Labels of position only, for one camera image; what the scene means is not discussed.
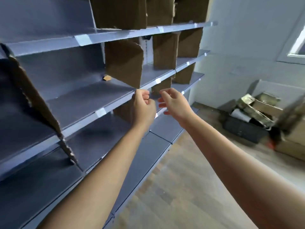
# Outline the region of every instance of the bare skin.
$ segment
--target bare skin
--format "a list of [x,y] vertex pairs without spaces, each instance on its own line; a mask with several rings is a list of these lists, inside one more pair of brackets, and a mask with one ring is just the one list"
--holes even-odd
[[305,228],[305,195],[198,117],[174,88],[160,91],[160,107],[186,129],[225,187],[259,229]]
[[[259,229],[304,228],[304,193],[200,119],[180,92],[169,88],[160,93],[159,106],[167,108],[164,114],[172,115],[187,130],[228,191]],[[156,107],[148,94],[145,90],[136,91],[130,130],[38,228],[103,227],[141,138],[154,120]]]

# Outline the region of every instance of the person's left arm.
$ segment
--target person's left arm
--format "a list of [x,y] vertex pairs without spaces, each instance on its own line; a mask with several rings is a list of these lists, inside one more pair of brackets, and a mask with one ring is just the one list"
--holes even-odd
[[105,158],[42,221],[39,229],[101,229],[144,133],[154,121],[156,105],[149,92],[133,96],[132,126]]

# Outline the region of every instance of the person's right hand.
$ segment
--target person's right hand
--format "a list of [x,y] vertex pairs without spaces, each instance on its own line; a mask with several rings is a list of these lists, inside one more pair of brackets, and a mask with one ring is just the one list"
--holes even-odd
[[172,115],[182,127],[195,115],[186,98],[175,88],[162,89],[160,94],[162,97],[158,99],[159,107],[167,108],[164,114]]

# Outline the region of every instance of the forearm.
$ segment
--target forearm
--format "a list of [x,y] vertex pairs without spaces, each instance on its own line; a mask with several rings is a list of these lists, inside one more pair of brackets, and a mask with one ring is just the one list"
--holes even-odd
[[228,191],[261,228],[301,228],[304,194],[196,115],[185,124]]
[[45,218],[40,229],[101,229],[116,201],[144,135],[132,127],[106,157]]

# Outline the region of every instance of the person's right arm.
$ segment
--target person's right arm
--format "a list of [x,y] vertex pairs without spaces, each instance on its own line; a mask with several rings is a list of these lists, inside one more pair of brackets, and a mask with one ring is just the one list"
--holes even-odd
[[305,228],[305,194],[197,116],[174,88],[160,91],[160,107],[190,134],[239,206],[259,229]]

